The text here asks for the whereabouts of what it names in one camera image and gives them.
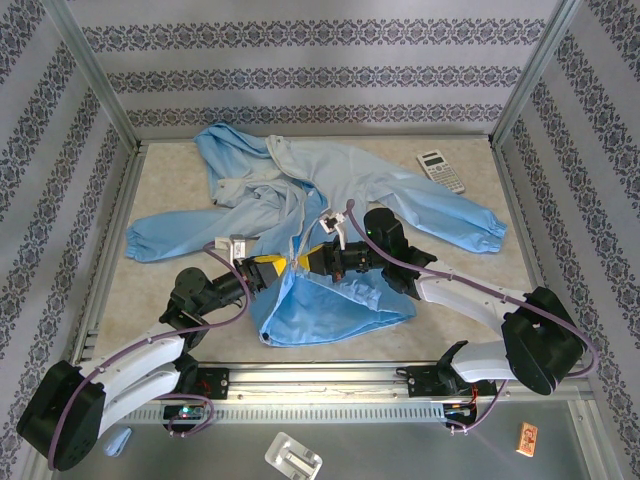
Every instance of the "black floral pattern stripe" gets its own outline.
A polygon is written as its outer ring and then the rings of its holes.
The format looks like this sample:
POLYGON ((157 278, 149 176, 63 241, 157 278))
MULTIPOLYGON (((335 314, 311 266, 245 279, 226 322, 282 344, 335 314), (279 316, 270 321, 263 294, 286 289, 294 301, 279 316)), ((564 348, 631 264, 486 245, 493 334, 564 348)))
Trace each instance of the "black floral pattern stripe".
POLYGON ((493 122, 502 105, 300 105, 128 110, 134 127, 273 123, 493 122))
POLYGON ((589 8, 640 81, 640 15, 629 0, 589 0, 589 8))
POLYGON ((0 360, 11 342, 11 330, 22 313, 22 306, 31 288, 31 282, 40 265, 49 235, 53 230, 65 193, 73 180, 73 173, 91 127, 98 115, 100 102, 93 90, 84 95, 76 116, 62 144, 53 170, 40 196, 33 220, 29 223, 24 243, 20 245, 13 269, 2 287, 0 298, 0 360))
POLYGON ((85 27, 100 52, 336 45, 533 45, 543 19, 358 19, 85 27))
POLYGON ((7 146, 2 150, 0 223, 4 220, 4 212, 11 206, 11 198, 20 186, 25 167, 31 163, 36 146, 40 143, 44 129, 49 125, 53 111, 75 68, 76 62, 71 52, 61 43, 29 99, 24 115, 18 120, 7 146))
POLYGON ((68 295, 100 205, 100 198, 113 164, 118 142, 118 134, 115 128, 110 126, 80 201, 80 208, 62 253, 59 270, 51 286, 51 293, 47 297, 46 308, 38 322, 37 332, 29 349, 29 360, 24 364, 18 390, 13 395, 15 400, 8 410, 8 421, 3 425, 3 434, 0 437, 0 478, 13 478, 11 470, 14 460, 12 459, 22 444, 22 438, 16 433, 15 427, 44 375, 45 366, 50 361, 50 349, 54 345, 60 321, 64 318, 68 295))
POLYGON ((562 115, 551 96, 547 85, 539 82, 531 93, 542 125, 545 128, 553 151, 558 156, 560 167, 565 174, 569 189, 582 213, 585 227, 591 235, 591 243, 600 257, 600 263, 609 281, 611 291, 616 294, 616 302, 622 310, 627 328, 640 348, 640 286, 636 282, 633 269, 618 245, 618 237, 612 231, 607 212, 602 207, 598 192, 591 183, 578 150, 574 147, 562 115))
MULTIPOLYGON (((522 118, 518 119, 511 134, 521 161, 524 163, 540 214, 547 228, 546 233, 555 250, 557 268, 562 272, 562 280, 574 304, 576 318, 581 328, 595 343, 600 354, 598 377, 604 384, 603 390, 607 395, 607 403, 613 413, 613 420, 618 425, 620 439, 626 445, 625 453, 630 457, 631 469, 636 476, 640 477, 640 438, 637 434, 640 431, 640 425, 638 425, 638 415, 633 411, 634 405, 631 396, 625 391, 626 384, 622 380, 620 366, 616 363, 609 340, 603 333, 589 286, 580 264, 576 260, 576 254, 569 240, 564 220, 560 216, 551 188, 542 171, 538 153, 522 118)), ((515 177, 508 167, 508 162, 506 163, 514 189, 517 191, 515 177)))
POLYGON ((110 73, 117 93, 273 88, 512 87, 519 67, 301 67, 110 73))
POLYGON ((567 80, 591 122, 609 162, 624 186, 627 197, 632 200, 636 216, 640 218, 640 154, 629 129, 616 113, 604 86, 589 65, 573 34, 568 33, 560 42, 555 54, 567 80))
POLYGON ((44 8, 38 0, 16 0, 9 5, 0 20, 0 85, 22 55, 22 49, 44 18, 44 8))

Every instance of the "metal frame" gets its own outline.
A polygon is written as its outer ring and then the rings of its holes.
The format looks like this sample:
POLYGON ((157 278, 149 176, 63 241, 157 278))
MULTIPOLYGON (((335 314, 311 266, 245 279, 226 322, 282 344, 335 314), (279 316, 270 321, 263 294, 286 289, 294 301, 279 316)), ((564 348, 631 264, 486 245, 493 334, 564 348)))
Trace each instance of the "metal frame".
MULTIPOLYGON (((124 232, 137 191, 146 151, 150 143, 181 142, 185 139, 140 142, 135 130, 118 101, 95 54, 82 30, 75 22, 65 0, 42 0, 87 77, 98 99, 125 141, 132 157, 127 165, 123 188, 119 194, 114 219, 109 226, 104 254, 99 260, 97 281, 91 291, 85 316, 79 332, 79 341, 73 351, 74 363, 88 359, 97 336, 98 324, 104 311, 115 272, 117 257, 122 249, 124 232)), ((518 241, 524 253, 525 263, 532 284, 540 285, 543 278, 538 268, 524 218, 518 207, 513 185, 509 180, 500 146, 505 141, 520 111, 551 59, 562 35, 575 15, 580 0, 561 0, 556 7, 543 36, 529 60, 523 75, 511 94, 492 135, 490 144, 496 162, 500 182, 505 191, 510 214, 514 220, 518 241)), ((228 400, 216 402, 222 408, 237 412, 250 411, 256 406, 271 408, 304 409, 310 404, 323 408, 329 405, 359 405, 374 408, 408 408, 410 405, 438 402, 464 401, 467 398, 410 399, 407 385, 395 375, 400 366, 424 365, 428 362, 344 362, 297 364, 202 364, 203 367, 226 367, 231 370, 228 400)), ((513 401, 567 401, 584 451, 592 478, 619 479, 620 469, 606 438, 598 436, 604 427, 598 413, 593 393, 587 380, 565 379, 551 397, 530 392, 517 382, 510 383, 500 402, 513 401)), ((145 408, 157 409, 159 402, 151 402, 145 408)), ((28 453, 23 479, 53 478, 44 457, 33 448, 28 453)))
POLYGON ((554 12, 551 14, 549 23, 538 42, 529 63, 518 79, 516 86, 507 100, 507 104, 502 110, 500 119, 491 133, 491 144, 499 147, 505 137, 513 127, 513 124, 520 115, 522 108, 529 99, 529 95, 535 88, 542 72, 553 56, 553 52, 558 47, 562 36, 573 20, 582 0, 561 0, 554 12))
POLYGON ((622 471, 604 433, 605 427, 595 400, 567 403, 591 478, 622 480, 622 471))
POLYGON ((133 152, 138 147, 140 140, 127 116, 127 112, 120 104, 113 87, 111 87, 107 75, 100 66, 100 62, 98 62, 89 46, 89 42, 87 42, 82 30, 76 23, 67 1, 41 0, 41 3, 53 20, 60 35, 62 35, 69 51, 78 62, 80 70, 82 70, 89 85, 98 100, 100 100, 100 104, 118 130, 120 138, 126 144, 128 151, 133 152))
POLYGON ((116 210, 109 225, 103 254, 98 261, 97 281, 93 284, 89 294, 85 315, 78 332, 78 340, 71 356, 71 363, 73 364, 91 358, 95 338, 98 335, 98 324, 104 312, 118 256, 122 250, 124 232, 127 228, 129 214, 138 190, 145 157, 143 153, 133 152, 127 163, 127 171, 125 172, 122 189, 116 200, 116 210))
POLYGON ((520 250, 522 251, 522 258, 524 260, 525 267, 527 268, 527 273, 529 274, 529 281, 534 286, 543 286, 544 277, 542 276, 542 271, 540 270, 540 266, 538 265, 538 261, 536 259, 535 250, 533 249, 533 244, 531 242, 531 238, 529 237, 529 232, 527 231, 524 216, 522 215, 522 210, 520 210, 520 205, 518 204, 518 197, 516 196, 513 183, 509 178, 507 165, 502 155, 502 150, 500 150, 499 147, 494 148, 492 145, 491 153, 493 154, 493 160, 496 164, 496 170, 498 171, 498 177, 500 178, 502 190, 505 193, 507 207, 509 208, 509 213, 511 214, 511 219, 513 220, 516 237, 518 238, 520 250))

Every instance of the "blue object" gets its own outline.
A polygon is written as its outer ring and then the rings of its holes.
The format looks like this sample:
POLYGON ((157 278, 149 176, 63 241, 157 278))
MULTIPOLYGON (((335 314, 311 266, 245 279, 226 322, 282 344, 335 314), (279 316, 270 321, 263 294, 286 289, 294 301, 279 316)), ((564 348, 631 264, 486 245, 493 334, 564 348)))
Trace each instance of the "blue object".
POLYGON ((131 437, 131 428, 130 427, 119 427, 116 428, 113 434, 109 437, 102 447, 104 454, 107 457, 117 457, 124 450, 129 437, 131 437))
MULTIPOLYGON (((214 237, 259 236, 252 255, 294 259, 331 240, 316 219, 342 211, 349 198, 363 218, 378 201, 420 230, 472 252, 496 252, 506 226, 488 209, 358 148, 330 142, 259 139, 214 125, 195 138, 207 162, 212 200, 228 209, 170 212, 137 220, 126 255, 156 261, 200 250, 214 237)), ((350 241, 360 237, 348 226, 350 241)), ((294 270, 250 307, 260 339, 288 347, 335 342, 394 325, 415 315, 410 299, 379 271, 330 277, 294 270)))

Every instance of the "blue jacket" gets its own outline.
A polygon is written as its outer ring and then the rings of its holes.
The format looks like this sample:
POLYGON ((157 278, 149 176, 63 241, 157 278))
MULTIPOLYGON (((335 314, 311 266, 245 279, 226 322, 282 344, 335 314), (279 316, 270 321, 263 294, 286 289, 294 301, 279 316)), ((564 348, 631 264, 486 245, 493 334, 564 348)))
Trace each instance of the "blue jacket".
MULTIPOLYGON (((195 138, 207 162, 211 210, 169 212, 137 220, 127 231, 126 255, 150 262, 200 250, 214 237, 259 236, 252 255, 289 259, 332 240, 316 224, 327 208, 343 211, 349 198, 362 219, 380 202, 420 230, 472 252, 500 249, 506 226, 464 197, 346 145, 260 139, 226 125, 195 138)), ((360 239, 349 225, 350 241, 360 239)), ((293 262, 257 296, 251 316, 260 339, 274 346, 335 342, 415 315, 411 300, 386 284, 379 271, 349 272, 337 284, 293 262)))

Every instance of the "metal bar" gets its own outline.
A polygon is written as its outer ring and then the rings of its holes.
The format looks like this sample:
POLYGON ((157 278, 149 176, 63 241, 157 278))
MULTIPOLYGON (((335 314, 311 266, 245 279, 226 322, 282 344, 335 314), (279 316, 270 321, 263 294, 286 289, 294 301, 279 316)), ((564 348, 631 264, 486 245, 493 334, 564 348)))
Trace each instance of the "metal bar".
POLYGON ((129 152, 136 149, 139 139, 133 124, 120 104, 115 91, 111 87, 107 76, 102 70, 98 59, 89 46, 82 30, 76 23, 71 9, 66 0, 42 0, 49 16, 62 35, 69 51, 75 57, 80 70, 84 73, 89 85, 100 100, 107 115, 118 130, 120 137, 127 146, 129 152))
POLYGON ((589 475, 598 480, 622 480, 622 472, 604 435, 604 425, 595 400, 568 402, 580 448, 584 453, 589 475))
POLYGON ((551 14, 542 38, 518 79, 502 111, 502 115, 500 115, 500 119, 493 129, 491 136, 494 146, 499 147, 504 142, 581 3, 581 0, 562 0, 551 14))
POLYGON ((518 197, 516 196, 513 183, 511 183, 511 178, 509 177, 500 146, 494 148, 492 145, 491 153, 493 154, 493 159, 496 163, 496 169, 498 170, 498 177, 500 178, 502 191, 505 193, 505 200, 507 201, 509 214, 513 220, 513 226, 516 231, 518 243, 520 244, 522 258, 524 260, 525 267, 527 268, 527 273, 529 274, 529 281, 534 287, 542 286, 544 285, 544 278, 542 277, 542 272, 536 259, 535 250, 533 249, 531 238, 529 238, 529 232, 527 231, 527 227, 524 222, 524 216, 522 215, 522 210, 520 210, 520 206, 518 205, 518 197))
POLYGON ((127 221, 129 220, 131 207, 133 206, 143 164, 144 156, 142 155, 137 155, 134 152, 129 158, 123 187, 116 200, 116 210, 105 239, 103 254, 98 261, 96 282, 89 295, 84 317, 80 325, 80 331, 78 332, 78 340, 71 357, 73 364, 77 364, 83 360, 85 356, 85 342, 89 332, 98 332, 98 323, 102 317, 109 288, 113 281, 113 274, 115 273, 118 255, 124 239, 124 231, 127 226, 127 221))

